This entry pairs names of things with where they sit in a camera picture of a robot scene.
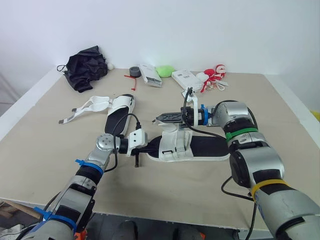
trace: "blue cable tie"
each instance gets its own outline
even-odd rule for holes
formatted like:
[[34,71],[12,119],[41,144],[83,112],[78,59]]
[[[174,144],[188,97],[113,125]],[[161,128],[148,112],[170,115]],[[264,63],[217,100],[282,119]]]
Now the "blue cable tie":
[[204,121],[203,121],[203,125],[206,126],[208,124],[208,108],[205,107],[205,105],[201,104],[201,108],[203,109],[204,112]]
[[77,159],[75,160],[76,163],[79,163],[80,166],[88,166],[88,167],[91,167],[91,168],[94,168],[94,169],[97,169],[101,175],[104,174],[104,171],[101,169],[101,167],[99,167],[98,165],[95,165],[93,163],[90,163],[90,162],[86,162],[84,160],[80,160],[80,159]]
[[33,209],[35,211],[37,211],[38,213],[42,214],[43,218],[46,221],[48,221],[50,219],[58,219],[58,220],[61,220],[61,221],[65,222],[65,223],[67,223],[67,224],[70,224],[72,226],[72,228],[73,228],[73,234],[76,233],[77,225],[72,219],[70,219],[70,218],[68,218],[66,216],[60,216],[60,215],[52,214],[51,211],[45,211],[45,210],[43,210],[43,209],[41,209],[41,208],[39,208],[37,206],[35,208],[33,208]]

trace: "green cable tie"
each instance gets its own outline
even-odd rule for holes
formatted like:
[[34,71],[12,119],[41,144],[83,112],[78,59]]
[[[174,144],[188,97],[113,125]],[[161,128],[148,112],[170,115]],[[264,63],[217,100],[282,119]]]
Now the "green cable tie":
[[245,133],[249,133],[249,132],[258,132],[258,129],[254,128],[254,127],[248,127],[248,128],[244,128],[238,131],[234,131],[234,132],[227,132],[225,134],[225,138],[226,141],[229,142],[230,139],[232,139],[235,136],[238,136],[240,134],[245,134]]

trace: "white ball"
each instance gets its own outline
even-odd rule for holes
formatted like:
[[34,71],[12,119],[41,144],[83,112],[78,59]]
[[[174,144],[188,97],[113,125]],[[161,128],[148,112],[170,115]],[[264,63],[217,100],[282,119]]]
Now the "white ball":
[[108,67],[108,70],[112,70],[112,69],[115,68],[115,66],[114,66],[112,63],[110,63],[110,62],[108,62],[106,65],[107,65],[107,67]]

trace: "yellow cable tie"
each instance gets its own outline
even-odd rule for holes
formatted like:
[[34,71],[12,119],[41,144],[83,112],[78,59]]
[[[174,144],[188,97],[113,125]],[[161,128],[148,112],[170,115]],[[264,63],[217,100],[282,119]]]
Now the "yellow cable tie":
[[258,184],[254,185],[252,188],[251,195],[252,195],[253,200],[256,201],[255,194],[258,189],[260,189],[261,187],[267,186],[267,185],[271,185],[271,184],[284,184],[289,187],[289,185],[282,179],[269,179],[269,180],[261,181]]

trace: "green toy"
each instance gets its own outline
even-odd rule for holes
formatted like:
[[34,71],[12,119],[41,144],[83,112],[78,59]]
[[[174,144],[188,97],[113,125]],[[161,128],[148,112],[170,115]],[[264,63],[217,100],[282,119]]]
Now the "green toy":
[[157,73],[159,74],[160,78],[168,78],[171,77],[171,74],[175,71],[172,66],[165,65],[165,66],[157,66],[155,68]]

